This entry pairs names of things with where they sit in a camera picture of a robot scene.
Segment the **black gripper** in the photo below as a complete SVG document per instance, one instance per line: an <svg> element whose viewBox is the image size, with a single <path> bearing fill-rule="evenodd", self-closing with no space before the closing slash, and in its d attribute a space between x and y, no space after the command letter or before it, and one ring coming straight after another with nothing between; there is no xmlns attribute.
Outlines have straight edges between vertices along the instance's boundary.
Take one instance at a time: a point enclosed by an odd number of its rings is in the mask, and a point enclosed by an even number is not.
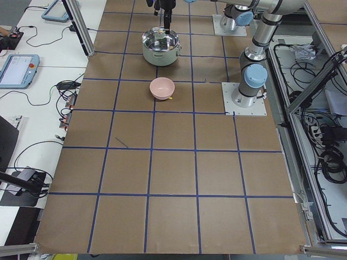
<svg viewBox="0 0 347 260"><path fill-rule="evenodd" d="M175 8L175 0L161 0L161 8L164 10L164 26L170 27L172 10ZM165 33L170 33L170 28L165 29Z"/></svg>

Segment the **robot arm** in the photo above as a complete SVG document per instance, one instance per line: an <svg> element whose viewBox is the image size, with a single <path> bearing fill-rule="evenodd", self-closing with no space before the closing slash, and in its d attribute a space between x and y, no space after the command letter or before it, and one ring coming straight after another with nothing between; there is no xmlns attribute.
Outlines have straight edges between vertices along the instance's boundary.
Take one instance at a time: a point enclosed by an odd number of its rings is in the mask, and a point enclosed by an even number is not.
<svg viewBox="0 0 347 260"><path fill-rule="evenodd" d="M164 30L166 34L170 33L170 25L171 25L171 16L172 11L176 7L176 1L175 0L160 0L159 6L161 9L164 10Z"/></svg>
<svg viewBox="0 0 347 260"><path fill-rule="evenodd" d="M304 6L305 1L224 1L224 16L236 25L248 25L253 19L253 10L263 10L261 20L251 44L240 55L241 81L232 93L232 101L239 107L249 108L257 99L258 91L267 81L264 67L266 49L281 24L282 17Z"/></svg>

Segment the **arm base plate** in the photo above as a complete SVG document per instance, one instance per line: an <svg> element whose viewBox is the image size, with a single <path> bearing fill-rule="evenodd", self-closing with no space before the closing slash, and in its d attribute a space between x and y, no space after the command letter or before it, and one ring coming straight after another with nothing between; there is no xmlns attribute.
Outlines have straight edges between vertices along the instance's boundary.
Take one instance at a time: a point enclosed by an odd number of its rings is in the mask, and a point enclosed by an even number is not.
<svg viewBox="0 0 347 260"><path fill-rule="evenodd" d="M225 15L212 15L214 35L246 37L245 26L238 26L232 18Z"/></svg>
<svg viewBox="0 0 347 260"><path fill-rule="evenodd" d="M222 82L225 115L267 116L261 90L254 97L245 97L239 92L238 82Z"/></svg>

